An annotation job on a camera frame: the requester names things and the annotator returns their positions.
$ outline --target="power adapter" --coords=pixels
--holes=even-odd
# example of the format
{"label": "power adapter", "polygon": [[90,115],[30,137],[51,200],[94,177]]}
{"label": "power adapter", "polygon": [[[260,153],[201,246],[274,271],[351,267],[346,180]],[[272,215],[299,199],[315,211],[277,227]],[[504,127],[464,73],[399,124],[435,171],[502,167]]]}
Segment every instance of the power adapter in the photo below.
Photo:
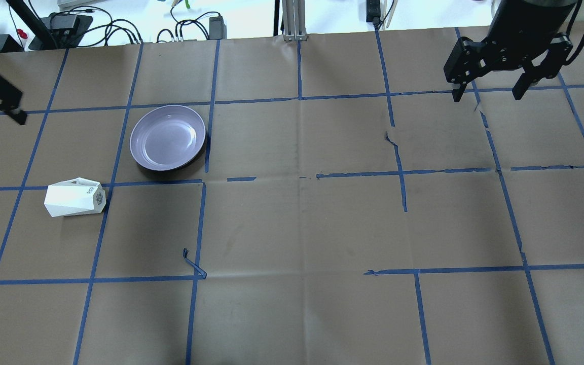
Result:
{"label": "power adapter", "polygon": [[222,16],[209,18],[209,39],[227,39],[227,26]]}
{"label": "power adapter", "polygon": [[380,0],[367,0],[367,23],[380,23]]}

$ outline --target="white surface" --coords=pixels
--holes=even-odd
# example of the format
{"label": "white surface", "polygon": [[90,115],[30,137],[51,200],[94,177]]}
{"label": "white surface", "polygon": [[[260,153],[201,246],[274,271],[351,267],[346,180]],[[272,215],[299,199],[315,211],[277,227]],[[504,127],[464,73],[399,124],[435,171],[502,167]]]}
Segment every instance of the white surface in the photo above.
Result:
{"label": "white surface", "polygon": [[[59,11],[56,0],[32,0],[40,16],[48,16]],[[398,5],[391,19],[389,29],[470,27],[489,25],[491,22],[491,0],[397,0]],[[169,11],[171,1],[158,0],[98,0],[88,3],[109,11],[114,18],[128,19],[136,24],[146,42],[155,42],[157,32],[174,27]],[[178,19],[197,18],[200,14],[215,10],[222,13],[227,24],[227,37],[243,39],[270,37],[274,24],[274,2],[272,0],[189,0],[191,9],[184,3],[175,8]],[[346,33],[373,30],[365,23],[364,0],[308,0],[306,1],[306,28],[308,33]],[[107,15],[93,14],[91,27],[107,23]],[[28,27],[13,12],[18,28],[23,29],[30,42],[33,35]],[[203,21],[208,27],[208,20]],[[10,20],[8,4],[0,0],[0,34],[15,36]],[[88,34],[81,44],[90,44],[102,38],[103,30]],[[186,39],[201,39],[201,32],[192,25],[185,28]],[[127,37],[116,32],[111,44],[126,44]]]}

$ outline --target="purple plate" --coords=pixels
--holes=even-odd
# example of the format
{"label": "purple plate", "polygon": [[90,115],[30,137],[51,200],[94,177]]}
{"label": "purple plate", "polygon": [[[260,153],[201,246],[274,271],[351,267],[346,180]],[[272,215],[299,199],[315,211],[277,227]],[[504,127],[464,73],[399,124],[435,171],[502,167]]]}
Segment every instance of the purple plate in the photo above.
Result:
{"label": "purple plate", "polygon": [[202,150],[206,126],[191,108],[167,105],[150,111],[130,135],[130,152],[146,169],[166,171],[188,164]]}

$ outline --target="red object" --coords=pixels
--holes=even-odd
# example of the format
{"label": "red object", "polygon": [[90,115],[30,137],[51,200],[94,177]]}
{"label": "red object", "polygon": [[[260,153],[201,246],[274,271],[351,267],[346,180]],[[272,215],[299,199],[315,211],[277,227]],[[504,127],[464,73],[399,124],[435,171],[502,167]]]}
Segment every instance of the red object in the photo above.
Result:
{"label": "red object", "polygon": [[21,29],[17,30],[17,35],[19,35],[21,39],[28,39],[28,34],[24,33],[24,31]]}

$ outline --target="metal pole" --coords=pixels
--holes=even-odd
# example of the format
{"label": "metal pole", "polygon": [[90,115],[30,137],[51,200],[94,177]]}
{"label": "metal pole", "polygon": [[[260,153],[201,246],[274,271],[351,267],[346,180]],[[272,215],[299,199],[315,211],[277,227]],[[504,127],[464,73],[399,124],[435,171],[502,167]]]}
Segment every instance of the metal pole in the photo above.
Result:
{"label": "metal pole", "polygon": [[14,10],[19,18],[30,28],[30,31],[42,42],[42,49],[56,49],[55,39],[44,25],[42,20],[38,19],[33,12],[30,11],[23,0],[6,0],[12,10]]}

